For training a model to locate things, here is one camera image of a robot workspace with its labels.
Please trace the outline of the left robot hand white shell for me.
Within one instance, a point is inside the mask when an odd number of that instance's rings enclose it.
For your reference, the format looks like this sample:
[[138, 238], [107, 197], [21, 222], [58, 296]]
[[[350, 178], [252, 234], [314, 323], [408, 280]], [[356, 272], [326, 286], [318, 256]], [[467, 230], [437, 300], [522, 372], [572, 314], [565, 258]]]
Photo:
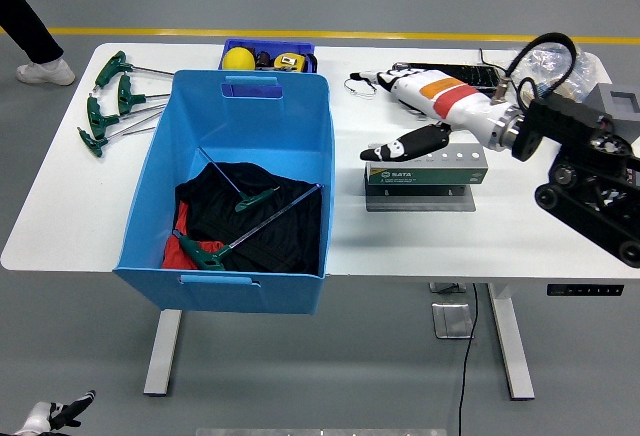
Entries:
[[87, 391], [69, 404], [40, 401], [28, 413], [22, 427], [14, 435], [49, 435], [64, 427], [79, 427], [77, 417], [95, 400], [96, 392]]

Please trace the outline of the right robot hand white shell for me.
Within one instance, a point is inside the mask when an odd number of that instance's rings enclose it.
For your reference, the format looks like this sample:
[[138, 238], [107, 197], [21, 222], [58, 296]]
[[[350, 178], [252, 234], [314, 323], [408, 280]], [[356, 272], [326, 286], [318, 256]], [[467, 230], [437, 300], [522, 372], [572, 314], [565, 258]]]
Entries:
[[458, 130], [469, 131], [488, 149], [502, 151], [509, 147], [508, 127], [514, 120], [510, 103], [494, 103], [453, 76], [439, 70], [414, 69], [360, 72], [353, 76], [380, 86], [399, 102], [436, 121], [362, 151], [363, 161], [410, 161], [446, 147], [450, 134]]

